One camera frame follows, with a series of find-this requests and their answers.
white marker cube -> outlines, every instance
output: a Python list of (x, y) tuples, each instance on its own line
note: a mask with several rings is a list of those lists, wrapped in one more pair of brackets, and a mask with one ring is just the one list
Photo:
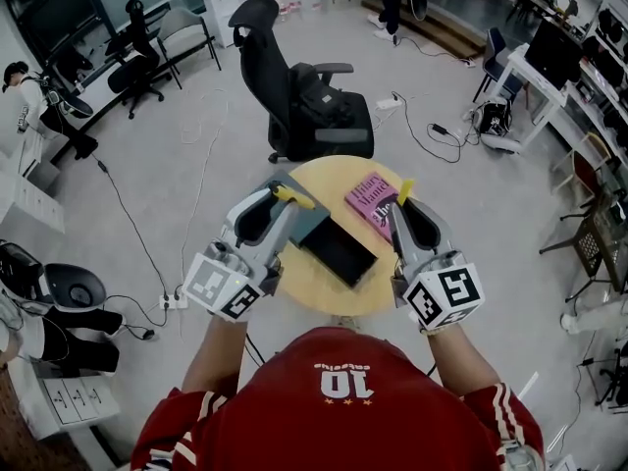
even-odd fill
[(419, 274), (403, 299), (428, 331), (462, 321), (485, 300), (472, 263)]
[(248, 321), (250, 307), (264, 296), (245, 275), (196, 253), (183, 283), (187, 298), (227, 321)]

blue chair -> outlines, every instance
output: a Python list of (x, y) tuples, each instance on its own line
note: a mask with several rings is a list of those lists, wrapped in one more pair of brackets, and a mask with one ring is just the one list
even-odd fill
[[(501, 33), (496, 27), (492, 27), (487, 32), (487, 48), (484, 51), (484, 61), (482, 62), (482, 69), (485, 72), (484, 79), (478, 88), (478, 92), (475, 93), (473, 102), (478, 99), (480, 91), (484, 87), (484, 92), (489, 88), (491, 80), (498, 81), (499, 77), (503, 73), (504, 66), (497, 62), (497, 54), (506, 48), (506, 42), (503, 40)], [(523, 83), (519, 78), (514, 75), (508, 76), (503, 88), (510, 93), (510, 101), (514, 100), (517, 92), (521, 90)]]

red jersey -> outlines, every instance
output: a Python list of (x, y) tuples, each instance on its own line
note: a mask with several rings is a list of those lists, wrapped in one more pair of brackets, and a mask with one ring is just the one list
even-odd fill
[(131, 469), (492, 471), (513, 448), (543, 469), (541, 431), (507, 386), (459, 398), (388, 342), (319, 328), (232, 399), (173, 390)]

extension cord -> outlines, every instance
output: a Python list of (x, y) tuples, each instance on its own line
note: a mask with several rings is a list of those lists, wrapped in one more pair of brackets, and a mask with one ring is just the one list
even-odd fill
[(391, 108), (397, 108), (401, 106), (402, 104), (403, 102), (400, 99), (389, 98), (389, 99), (382, 99), (378, 101), (375, 107), (378, 110), (390, 110)]
[(159, 308), (166, 310), (166, 302), (168, 302), (168, 310), (172, 309), (187, 309), (187, 297), (184, 294), (179, 295), (179, 300), (175, 300), (173, 294), (168, 295), (168, 300), (164, 298), (164, 295), (159, 296)]

round wooden table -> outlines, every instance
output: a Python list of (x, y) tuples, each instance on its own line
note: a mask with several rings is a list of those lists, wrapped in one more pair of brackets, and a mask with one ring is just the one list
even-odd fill
[(314, 256), (289, 242), (280, 254), (284, 274), (279, 288), (303, 305), (337, 316), (363, 316), (394, 306), (391, 276), (397, 256), (393, 247), (344, 201), (374, 171), (397, 190), (401, 188), (402, 179), (391, 170), (347, 155), (309, 161), (290, 173), (330, 210), (336, 223), (377, 256), (355, 288), (350, 288)]

